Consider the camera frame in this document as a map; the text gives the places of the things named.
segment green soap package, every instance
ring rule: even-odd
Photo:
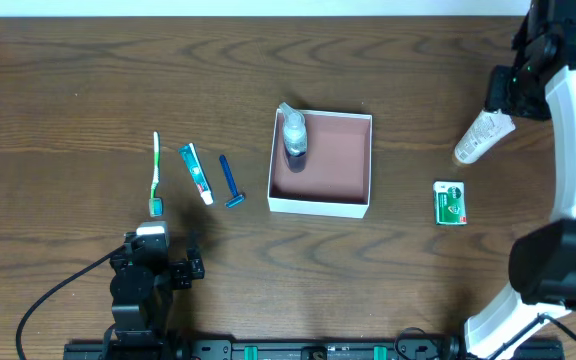
[[[435,222],[438,225],[466,225],[464,183],[435,181]]]

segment box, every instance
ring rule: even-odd
[[[435,222],[438,225],[466,225],[466,201],[464,183],[458,181],[435,181]]]
[[[306,118],[306,168],[286,165],[283,113],[275,113],[268,175],[270,211],[363,218],[370,206],[372,115],[300,110]]]

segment open box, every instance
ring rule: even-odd
[[[370,205],[372,115],[299,110],[306,118],[306,168],[286,164],[284,117],[275,113],[268,176],[270,211],[363,218]]]

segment green and white toothbrush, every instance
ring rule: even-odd
[[[155,142],[155,170],[152,175],[152,185],[150,185],[150,200],[148,201],[148,209],[150,216],[161,216],[164,213],[164,204],[161,198],[155,197],[157,192],[157,185],[159,185],[159,133],[152,133]]]

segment clear plastic bottle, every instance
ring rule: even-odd
[[[286,163],[292,172],[298,173],[306,167],[306,150],[308,150],[306,118],[286,103],[281,103],[279,108],[284,114],[283,132]]]

